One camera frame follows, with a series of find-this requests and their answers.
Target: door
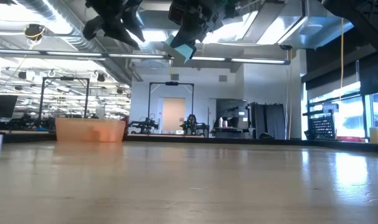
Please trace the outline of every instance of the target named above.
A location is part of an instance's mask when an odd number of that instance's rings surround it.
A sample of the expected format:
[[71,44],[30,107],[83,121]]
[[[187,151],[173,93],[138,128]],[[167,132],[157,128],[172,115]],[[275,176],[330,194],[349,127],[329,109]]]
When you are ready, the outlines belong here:
[[164,98],[162,133],[175,134],[176,130],[182,130],[180,125],[183,120],[185,120],[185,99]]

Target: exposed duct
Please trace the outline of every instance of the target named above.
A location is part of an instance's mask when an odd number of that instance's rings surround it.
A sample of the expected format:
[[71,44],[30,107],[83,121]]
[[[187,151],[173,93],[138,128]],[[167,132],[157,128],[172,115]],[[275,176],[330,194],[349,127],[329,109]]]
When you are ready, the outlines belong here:
[[[81,34],[84,24],[61,0],[15,0],[33,13],[40,14],[46,20],[53,23],[52,27],[68,31],[74,37],[64,37],[70,45],[80,52],[104,52],[103,46],[97,41],[87,41]],[[120,68],[110,58],[97,62],[110,71],[110,74],[118,81],[131,84],[132,78],[127,71]]]

